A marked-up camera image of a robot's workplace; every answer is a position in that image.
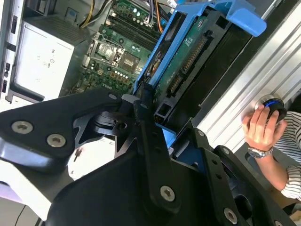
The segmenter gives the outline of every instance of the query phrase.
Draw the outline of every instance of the yellow cable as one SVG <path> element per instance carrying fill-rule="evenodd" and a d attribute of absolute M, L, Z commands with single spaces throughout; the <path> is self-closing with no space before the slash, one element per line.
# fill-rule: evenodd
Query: yellow cable
<path fill-rule="evenodd" d="M 156 3 L 156 8 L 157 8 L 157 21 L 158 21 L 158 26 L 161 34 L 163 33 L 163 29 L 161 27 L 161 22 L 160 22 L 160 12 L 159 12 L 159 4 L 157 3 L 157 0 L 155 0 Z"/>
<path fill-rule="evenodd" d="M 93 13 L 93 0 L 91 0 L 91 9 L 90 9 L 89 15 L 86 18 L 84 24 L 81 26 L 81 28 L 83 28 L 87 23 L 89 23 L 89 20 L 91 19 L 91 16 L 92 16 L 92 13 Z"/>

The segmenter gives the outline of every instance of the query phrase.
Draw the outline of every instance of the finger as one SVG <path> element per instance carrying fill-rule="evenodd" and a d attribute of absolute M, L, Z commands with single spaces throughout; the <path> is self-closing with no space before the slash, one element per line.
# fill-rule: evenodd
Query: finger
<path fill-rule="evenodd" d="M 287 121 L 281 120 L 274 133 L 274 144 L 282 137 L 287 126 Z"/>
<path fill-rule="evenodd" d="M 242 127 L 243 127 L 243 131 L 245 134 L 248 134 L 249 132 L 249 123 L 250 123 L 250 120 L 252 118 L 252 115 L 247 115 L 243 121 L 242 121 Z"/>
<path fill-rule="evenodd" d="M 257 140 L 263 139 L 265 124 L 267 122 L 268 115 L 269 115 L 269 107 L 265 107 L 263 109 L 263 111 L 261 112 L 259 119 L 257 121 L 257 124 L 256 124 L 256 130 L 255 130 L 254 137 Z"/>
<path fill-rule="evenodd" d="M 264 140 L 267 144 L 271 144 L 273 142 L 278 116 L 279 111 L 274 111 L 264 130 Z"/>
<path fill-rule="evenodd" d="M 249 128 L 249 135 L 251 136 L 255 134 L 256 124 L 263 109 L 264 109 L 264 105 L 260 105 L 253 114 L 253 117 L 250 121 L 250 128 Z"/>

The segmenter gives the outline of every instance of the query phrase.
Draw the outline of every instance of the green circuit board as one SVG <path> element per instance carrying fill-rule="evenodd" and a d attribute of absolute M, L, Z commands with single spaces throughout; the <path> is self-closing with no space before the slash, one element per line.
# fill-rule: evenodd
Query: green circuit board
<path fill-rule="evenodd" d="M 82 78 L 74 86 L 72 93 L 84 92 L 87 89 L 105 87 L 114 90 L 119 94 L 131 94 L 133 92 L 134 82 L 142 71 L 151 52 L 137 45 L 124 36 L 116 33 L 110 28 L 102 25 L 100 27 L 99 41 L 104 39 L 121 46 L 123 54 L 116 67 L 91 58 L 89 65 Z M 101 58 L 102 55 L 108 56 L 111 53 L 111 45 L 104 44 L 97 47 L 95 56 Z"/>
<path fill-rule="evenodd" d="M 159 80 L 155 88 L 154 102 L 156 102 L 167 89 L 169 89 L 170 92 L 174 92 L 180 84 L 182 77 L 185 76 L 185 73 L 193 64 L 207 40 L 202 32 L 206 22 L 207 18 L 200 16 L 193 24 Z"/>
<path fill-rule="evenodd" d="M 151 26 L 145 23 L 149 12 L 145 11 L 142 7 L 138 7 L 127 0 L 118 0 L 113 9 L 117 15 L 134 26 L 138 26 L 138 28 L 145 31 L 157 33 L 160 36 L 156 19 L 153 20 Z"/>

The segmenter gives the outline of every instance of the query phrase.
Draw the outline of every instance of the motherboard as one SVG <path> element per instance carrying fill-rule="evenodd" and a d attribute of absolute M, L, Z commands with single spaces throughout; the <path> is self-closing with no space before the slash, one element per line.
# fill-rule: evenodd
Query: motherboard
<path fill-rule="evenodd" d="M 120 94 L 132 93 L 133 84 L 151 52 L 106 26 L 100 30 L 87 69 L 74 93 L 97 87 Z"/>
<path fill-rule="evenodd" d="M 156 43 L 160 37 L 156 23 L 147 23 L 147 18 L 148 12 L 136 4 L 114 1 L 105 24 L 93 37 L 84 63 L 85 71 L 71 93 L 105 87 L 121 95 L 131 94 L 151 54 L 152 41 Z"/>

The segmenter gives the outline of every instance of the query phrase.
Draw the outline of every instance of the blue light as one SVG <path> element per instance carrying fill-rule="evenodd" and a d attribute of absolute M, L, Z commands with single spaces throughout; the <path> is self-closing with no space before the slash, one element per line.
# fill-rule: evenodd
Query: blue light
<path fill-rule="evenodd" d="M 280 103 L 280 102 L 277 101 L 277 100 L 274 100 L 274 101 L 272 101 L 272 102 L 267 103 L 265 106 L 268 107 L 268 106 L 270 106 L 270 105 L 272 105 L 272 104 L 277 104 L 277 103 Z"/>

